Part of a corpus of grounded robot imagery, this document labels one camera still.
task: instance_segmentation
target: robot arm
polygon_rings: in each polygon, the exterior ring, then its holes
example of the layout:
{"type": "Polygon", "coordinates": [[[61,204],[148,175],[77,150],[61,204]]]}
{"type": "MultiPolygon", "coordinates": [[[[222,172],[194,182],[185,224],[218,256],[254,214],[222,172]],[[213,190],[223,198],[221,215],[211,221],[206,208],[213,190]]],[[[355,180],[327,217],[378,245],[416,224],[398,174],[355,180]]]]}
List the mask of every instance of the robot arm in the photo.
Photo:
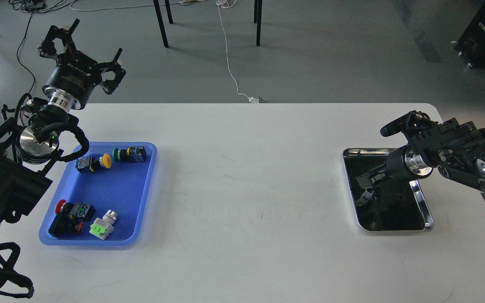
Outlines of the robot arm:
{"type": "MultiPolygon", "coordinates": [[[[108,63],[98,63],[75,48],[71,34],[78,23],[76,19],[70,29],[52,25],[39,46],[41,57],[56,61],[52,76],[43,86],[43,92],[49,100],[31,98],[31,95],[24,94],[16,109],[8,109],[6,105],[2,108],[5,122],[0,126],[0,224],[2,221],[16,223],[22,215],[31,213],[52,184],[46,174],[56,161],[73,161],[87,153],[89,141],[78,127],[77,117],[69,114],[70,109],[83,109],[97,85],[102,86],[107,94],[113,93],[125,76],[125,70],[117,63],[121,48],[108,63]],[[60,54],[56,53],[53,43],[56,38],[61,39],[64,46],[64,52],[60,54]],[[102,74],[105,72],[114,72],[115,78],[103,81],[102,74]],[[27,126],[17,123],[21,111],[29,113],[27,126]],[[14,117],[7,119],[7,112],[14,112],[14,117]],[[64,157],[59,148],[59,136],[63,132],[73,133],[81,145],[80,150],[64,157]],[[14,161],[7,157],[10,146],[14,161]],[[31,164],[48,163],[42,170],[34,172],[22,166],[22,161],[31,164]]],[[[12,282],[27,288],[27,292],[10,294],[0,291],[0,295],[32,297],[31,280],[13,268],[19,256],[19,246],[16,243],[3,243],[0,244],[2,250],[10,250],[11,253],[6,260],[0,253],[0,289],[6,282],[12,282]]]]}
{"type": "Polygon", "coordinates": [[[411,111],[381,129],[382,136],[402,132],[408,143],[393,150],[385,163],[357,178],[362,188],[374,188],[393,178],[412,181],[428,177],[433,168],[441,176],[485,192],[485,128],[472,122],[431,121],[411,111]]]}

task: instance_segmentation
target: black stool leg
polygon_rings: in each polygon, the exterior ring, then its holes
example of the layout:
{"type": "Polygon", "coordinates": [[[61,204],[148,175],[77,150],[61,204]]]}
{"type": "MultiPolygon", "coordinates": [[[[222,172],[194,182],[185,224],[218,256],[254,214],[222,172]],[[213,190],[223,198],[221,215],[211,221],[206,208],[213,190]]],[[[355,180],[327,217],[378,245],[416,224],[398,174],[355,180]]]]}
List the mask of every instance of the black stool leg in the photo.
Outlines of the black stool leg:
{"type": "Polygon", "coordinates": [[[258,33],[256,37],[256,46],[261,44],[261,7],[263,5],[263,0],[258,1],[258,33]]]}
{"type": "Polygon", "coordinates": [[[258,23],[258,0],[254,0],[254,23],[258,23]]]}
{"type": "Polygon", "coordinates": [[[156,19],[158,19],[158,27],[160,27],[162,42],[164,42],[164,47],[168,48],[168,37],[166,37],[166,29],[164,29],[164,20],[162,20],[162,13],[160,12],[160,4],[158,4],[158,0],[152,0],[152,2],[155,5],[156,19]]]}
{"type": "Polygon", "coordinates": [[[171,17],[170,1],[164,0],[164,3],[166,4],[166,11],[168,12],[168,21],[170,22],[170,24],[173,24],[173,18],[171,17]]]}

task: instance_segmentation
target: stainless steel tray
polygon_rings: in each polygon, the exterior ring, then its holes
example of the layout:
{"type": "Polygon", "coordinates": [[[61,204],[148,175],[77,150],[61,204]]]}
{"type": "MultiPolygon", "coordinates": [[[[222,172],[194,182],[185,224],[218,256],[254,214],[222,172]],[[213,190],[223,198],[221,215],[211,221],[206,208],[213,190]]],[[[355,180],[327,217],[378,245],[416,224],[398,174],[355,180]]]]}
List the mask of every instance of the stainless steel tray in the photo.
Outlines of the stainless steel tray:
{"type": "Polygon", "coordinates": [[[382,164],[392,148],[348,148],[343,152],[357,221],[366,231],[429,231],[434,222],[418,181],[381,183],[381,197],[360,203],[364,190],[355,178],[382,164]]]}

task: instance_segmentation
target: cable bundle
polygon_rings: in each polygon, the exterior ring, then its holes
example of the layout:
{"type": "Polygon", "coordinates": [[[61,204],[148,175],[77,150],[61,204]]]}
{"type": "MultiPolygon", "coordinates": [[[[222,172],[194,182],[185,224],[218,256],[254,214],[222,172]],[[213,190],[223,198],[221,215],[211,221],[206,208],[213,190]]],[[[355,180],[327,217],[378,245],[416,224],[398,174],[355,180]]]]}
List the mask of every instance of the cable bundle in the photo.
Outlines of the cable bundle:
{"type": "Polygon", "coordinates": [[[235,0],[231,5],[229,5],[228,0],[217,0],[216,5],[221,8],[232,8],[235,3],[237,3],[237,0],[235,0]]]}

